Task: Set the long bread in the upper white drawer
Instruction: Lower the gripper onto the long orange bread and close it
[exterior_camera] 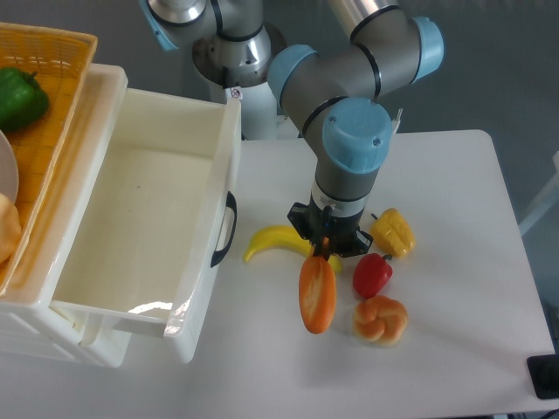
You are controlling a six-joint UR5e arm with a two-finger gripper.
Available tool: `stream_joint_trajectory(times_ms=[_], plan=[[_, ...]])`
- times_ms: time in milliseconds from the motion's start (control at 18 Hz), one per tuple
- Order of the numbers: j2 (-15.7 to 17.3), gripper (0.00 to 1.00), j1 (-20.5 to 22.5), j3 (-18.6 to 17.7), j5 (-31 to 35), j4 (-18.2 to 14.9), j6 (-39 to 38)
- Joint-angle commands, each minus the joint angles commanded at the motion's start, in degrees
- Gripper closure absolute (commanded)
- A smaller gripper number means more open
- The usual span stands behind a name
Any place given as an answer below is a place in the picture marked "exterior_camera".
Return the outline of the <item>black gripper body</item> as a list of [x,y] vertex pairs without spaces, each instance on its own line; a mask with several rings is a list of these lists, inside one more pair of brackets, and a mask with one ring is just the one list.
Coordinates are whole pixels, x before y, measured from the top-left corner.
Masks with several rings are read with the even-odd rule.
[[373,243],[372,236],[359,226],[361,215],[362,212],[349,217],[336,216],[331,206],[320,209],[310,201],[308,205],[295,203],[287,218],[300,237],[313,247],[328,237],[331,256],[351,258],[367,254]]

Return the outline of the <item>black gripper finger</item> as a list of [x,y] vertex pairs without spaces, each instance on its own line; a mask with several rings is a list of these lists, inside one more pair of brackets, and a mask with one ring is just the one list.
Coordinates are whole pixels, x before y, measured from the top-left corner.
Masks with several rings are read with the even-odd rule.
[[313,257],[321,257],[326,261],[329,260],[329,258],[331,256],[331,252],[330,252],[330,249],[329,249],[329,238],[328,237],[323,237],[320,240],[320,242],[314,246],[312,256]]

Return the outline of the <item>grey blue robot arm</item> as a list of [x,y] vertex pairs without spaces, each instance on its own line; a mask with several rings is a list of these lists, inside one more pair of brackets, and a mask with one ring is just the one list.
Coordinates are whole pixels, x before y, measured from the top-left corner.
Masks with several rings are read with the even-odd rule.
[[317,163],[309,202],[296,203],[288,218],[314,254],[365,254],[372,239],[359,223],[398,128],[378,99],[440,67],[445,45],[437,25],[407,17],[396,1],[333,1],[349,45],[323,57],[287,45],[260,1],[140,6],[163,50],[191,45],[214,101],[241,102],[248,139],[271,133],[277,111],[296,126]]

